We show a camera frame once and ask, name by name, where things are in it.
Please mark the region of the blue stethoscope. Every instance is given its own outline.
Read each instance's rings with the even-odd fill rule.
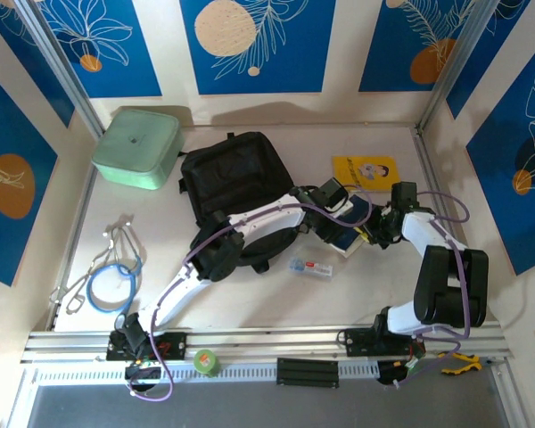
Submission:
[[[126,227],[130,227],[130,222],[127,222],[125,224]],[[110,264],[104,264],[103,266],[97,268],[94,272],[91,273],[89,276],[89,279],[87,280],[86,285],[86,298],[89,304],[94,308],[96,311],[101,312],[102,314],[111,314],[113,312],[120,312],[127,314],[129,308],[131,307],[131,304],[133,303],[133,299],[135,298],[136,294],[136,279],[141,274],[141,269],[143,268],[143,262],[141,261],[141,257],[139,256],[139,253],[133,245],[133,241],[131,240],[127,230],[123,226],[116,226],[113,229],[111,229],[110,232],[106,232],[104,234],[105,236],[109,236],[109,252],[113,252],[115,261]],[[117,241],[119,240],[120,236],[124,236],[126,239],[126,242],[128,243],[129,248],[135,255],[135,265],[132,268],[129,268],[125,266],[124,264],[120,263],[119,261],[119,254],[117,252]],[[101,275],[103,272],[106,272],[108,270],[117,269],[119,274],[129,281],[129,294],[125,302],[119,306],[118,308],[102,308],[99,306],[95,300],[93,295],[93,284],[95,279]]]
[[[130,227],[130,222],[127,222],[125,224],[126,227]],[[119,312],[118,319],[122,319],[122,315],[126,315],[128,313],[128,310],[131,307],[131,304],[133,303],[133,299],[135,298],[136,294],[136,284],[137,284],[137,278],[141,274],[141,269],[143,268],[143,261],[141,260],[141,257],[139,256],[139,251],[136,249],[135,245],[133,244],[133,241],[131,240],[127,230],[123,226],[115,226],[110,231],[105,232],[103,234],[105,237],[109,237],[109,246],[102,251],[100,254],[95,256],[91,262],[91,265],[89,266],[89,269],[87,272],[79,278],[79,280],[74,283],[70,287],[57,287],[55,290],[53,290],[50,300],[54,303],[60,303],[61,299],[65,294],[70,292],[74,288],[78,288],[73,297],[68,301],[66,312],[69,315],[75,314],[79,312],[79,310],[83,307],[83,304],[85,303],[85,300],[89,302],[92,308],[94,308],[96,311],[103,313],[103,314],[111,314],[111,313],[117,313]],[[119,254],[117,252],[117,242],[120,239],[121,236],[125,237],[125,240],[130,248],[130,250],[133,252],[135,257],[135,265],[132,268],[127,267],[123,263],[119,261]],[[114,256],[114,262],[109,263],[109,258],[113,254]],[[102,259],[101,265],[98,265],[99,259]],[[93,285],[95,280],[104,272],[108,270],[117,269],[119,274],[123,276],[124,278],[128,279],[129,281],[129,294],[125,302],[120,305],[118,308],[103,308],[100,306],[94,299],[93,294]],[[80,294],[81,289],[85,286],[86,292],[85,292],[85,298],[82,294]]]

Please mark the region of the green plastic box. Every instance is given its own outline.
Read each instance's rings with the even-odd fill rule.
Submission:
[[[184,143],[177,118],[125,110],[109,125],[92,162],[109,181],[154,190],[166,183]]]

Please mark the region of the beige circle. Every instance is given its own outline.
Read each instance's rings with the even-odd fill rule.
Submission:
[[[233,0],[209,3],[194,22],[196,38],[215,56],[238,55],[256,39],[256,24],[248,11]]]
[[[255,78],[256,76],[259,76],[259,68],[258,67],[250,67],[248,69],[248,74]]]
[[[14,9],[16,5],[14,4],[14,0],[0,0],[0,4],[3,6],[6,6],[9,9]]]
[[[407,0],[385,0],[385,3],[391,9],[401,7]]]

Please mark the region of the black backpack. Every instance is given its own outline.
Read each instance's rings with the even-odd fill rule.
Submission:
[[[230,133],[226,141],[189,152],[180,170],[180,193],[188,192],[200,227],[218,210],[227,216],[255,210],[294,186],[273,145],[260,132]],[[289,247],[298,233],[298,227],[283,229],[248,245],[238,266],[266,272],[268,260]]]

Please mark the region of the white floor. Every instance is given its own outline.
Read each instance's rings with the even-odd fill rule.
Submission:
[[[263,132],[273,143],[296,185],[322,185],[333,174],[333,155],[390,155],[400,178],[427,190],[424,174],[408,128],[363,126],[270,126],[253,128],[192,128],[185,131],[185,151],[212,145],[226,132]],[[69,284],[86,272],[94,255],[107,244],[102,232],[120,216],[134,216],[136,238],[142,245],[144,268],[132,310],[151,302],[180,268],[188,245],[198,232],[187,194],[178,193],[180,161],[158,191],[115,185],[98,176],[79,237]],[[374,193],[378,202],[386,193]],[[431,205],[427,197],[421,201]],[[288,271],[291,256],[301,251],[334,265],[333,280],[297,276]],[[421,259],[410,243],[382,251],[364,246],[348,260],[318,241],[301,235],[287,251],[273,259],[261,276],[240,267],[225,281],[196,296],[170,326],[232,328],[239,326],[345,325],[370,323],[387,305],[412,299]],[[119,301],[128,284],[117,274],[100,276],[94,293],[104,301]],[[62,301],[55,331],[110,331],[115,314],[97,313],[87,303],[75,315],[65,313],[70,295]]]

